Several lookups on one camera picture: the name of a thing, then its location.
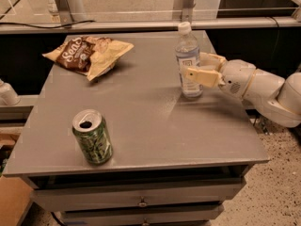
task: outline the soda can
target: soda can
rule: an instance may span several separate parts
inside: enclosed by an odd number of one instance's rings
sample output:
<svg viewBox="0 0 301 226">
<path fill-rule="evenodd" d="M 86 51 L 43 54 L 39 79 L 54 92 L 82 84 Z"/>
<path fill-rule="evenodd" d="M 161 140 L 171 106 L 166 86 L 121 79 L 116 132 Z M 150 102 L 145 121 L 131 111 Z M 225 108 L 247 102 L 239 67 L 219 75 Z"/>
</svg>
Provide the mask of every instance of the soda can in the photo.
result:
<svg viewBox="0 0 301 226">
<path fill-rule="evenodd" d="M 102 164 L 112 156 L 113 150 L 101 113 L 93 109 L 79 112 L 73 119 L 72 131 L 89 163 Z"/>
</svg>

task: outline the snack bag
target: snack bag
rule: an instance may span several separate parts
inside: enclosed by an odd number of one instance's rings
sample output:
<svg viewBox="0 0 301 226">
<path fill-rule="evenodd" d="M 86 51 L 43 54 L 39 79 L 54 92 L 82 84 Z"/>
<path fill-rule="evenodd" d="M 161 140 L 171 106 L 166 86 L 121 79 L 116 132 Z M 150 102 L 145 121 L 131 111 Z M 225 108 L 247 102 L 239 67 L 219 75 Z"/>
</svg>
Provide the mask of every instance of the snack bag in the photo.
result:
<svg viewBox="0 0 301 226">
<path fill-rule="evenodd" d="M 113 69 L 116 61 L 133 47 L 128 42 L 88 36 L 66 41 L 43 56 L 91 81 Z"/>
</svg>

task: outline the cable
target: cable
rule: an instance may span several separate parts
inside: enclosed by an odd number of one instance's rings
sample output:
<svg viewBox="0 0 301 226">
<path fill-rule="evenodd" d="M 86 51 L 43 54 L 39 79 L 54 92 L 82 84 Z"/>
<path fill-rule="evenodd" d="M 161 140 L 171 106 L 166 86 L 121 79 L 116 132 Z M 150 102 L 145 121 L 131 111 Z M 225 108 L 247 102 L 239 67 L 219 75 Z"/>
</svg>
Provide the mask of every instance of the cable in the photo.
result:
<svg viewBox="0 0 301 226">
<path fill-rule="evenodd" d="M 61 28 L 61 27 L 68 27 L 76 24 L 84 24 L 84 23 L 93 23 L 95 22 L 94 20 L 84 20 L 84 21 L 79 21 L 79 22 L 74 22 L 70 24 L 62 24 L 58 26 L 40 26 L 40 25 L 34 25 L 34 24 L 23 24 L 23 23 L 14 23 L 14 22 L 1 22 L 0 25 L 23 25 L 23 26 L 29 26 L 29 27 L 35 27 L 35 28 L 47 28 L 47 29 L 56 29 L 56 28 Z"/>
<path fill-rule="evenodd" d="M 278 46 L 278 41 L 279 41 L 279 34 L 280 34 L 280 26 L 279 26 L 279 23 L 277 22 L 277 20 L 274 18 L 274 17 L 270 17 L 271 19 L 273 19 L 277 25 L 277 38 L 276 38 L 276 42 L 275 42 L 275 46 L 274 46 L 274 49 L 273 49 L 273 52 L 272 52 L 272 55 L 271 55 L 271 62 L 273 61 L 274 59 L 274 56 L 275 56 L 275 51 L 276 51 L 276 48 Z"/>
<path fill-rule="evenodd" d="M 51 215 L 53 216 L 53 218 L 55 219 L 55 221 L 56 221 L 59 225 L 61 225 L 61 226 L 67 226 L 66 224 L 62 223 L 62 222 L 57 218 L 57 216 L 55 215 L 54 212 L 51 212 Z"/>
</svg>

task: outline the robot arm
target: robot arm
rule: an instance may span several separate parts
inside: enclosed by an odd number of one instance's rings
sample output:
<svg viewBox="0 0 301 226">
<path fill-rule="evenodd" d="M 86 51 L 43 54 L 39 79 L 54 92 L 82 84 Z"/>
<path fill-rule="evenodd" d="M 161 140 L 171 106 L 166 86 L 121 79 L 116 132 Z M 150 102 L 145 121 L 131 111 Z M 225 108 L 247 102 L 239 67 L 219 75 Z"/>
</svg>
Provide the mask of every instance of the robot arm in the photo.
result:
<svg viewBox="0 0 301 226">
<path fill-rule="evenodd" d="M 285 127 L 301 122 L 301 73 L 287 80 L 242 60 L 201 53 L 204 67 L 182 68 L 184 77 L 250 102 L 267 119 Z"/>
</svg>

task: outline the table top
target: table top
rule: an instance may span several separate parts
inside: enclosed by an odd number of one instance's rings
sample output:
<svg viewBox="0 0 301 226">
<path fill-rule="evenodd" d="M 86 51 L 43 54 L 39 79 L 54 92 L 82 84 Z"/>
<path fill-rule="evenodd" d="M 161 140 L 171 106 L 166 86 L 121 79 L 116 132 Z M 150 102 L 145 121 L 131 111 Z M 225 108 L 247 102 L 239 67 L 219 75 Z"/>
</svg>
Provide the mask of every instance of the table top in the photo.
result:
<svg viewBox="0 0 301 226">
<path fill-rule="evenodd" d="M 204 31 L 200 50 L 214 51 Z M 268 156 L 241 104 L 219 89 L 182 96 L 174 48 L 177 32 L 97 35 L 135 48 L 91 83 L 51 70 L 6 166 L 6 176 L 184 169 L 266 162 Z M 113 156 L 90 165 L 72 133 L 84 109 L 105 117 Z"/>
</svg>

